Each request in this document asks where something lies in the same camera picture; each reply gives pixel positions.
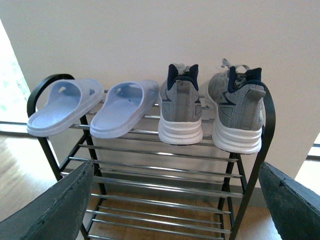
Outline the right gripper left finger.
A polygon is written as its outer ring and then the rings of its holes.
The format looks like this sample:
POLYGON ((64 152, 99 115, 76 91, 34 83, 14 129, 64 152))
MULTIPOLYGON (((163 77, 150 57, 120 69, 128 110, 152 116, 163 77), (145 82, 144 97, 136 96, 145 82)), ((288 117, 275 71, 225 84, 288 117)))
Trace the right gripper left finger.
POLYGON ((2 240, 74 240, 89 203, 94 165, 88 160, 0 223, 2 240))

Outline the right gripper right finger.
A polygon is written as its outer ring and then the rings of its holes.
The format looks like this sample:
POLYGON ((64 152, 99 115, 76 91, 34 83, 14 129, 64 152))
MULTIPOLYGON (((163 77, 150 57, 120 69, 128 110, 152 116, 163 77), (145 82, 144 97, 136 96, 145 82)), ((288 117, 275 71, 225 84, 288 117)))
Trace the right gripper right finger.
POLYGON ((283 240, 320 238, 320 196, 267 162, 258 178, 274 225, 283 240))

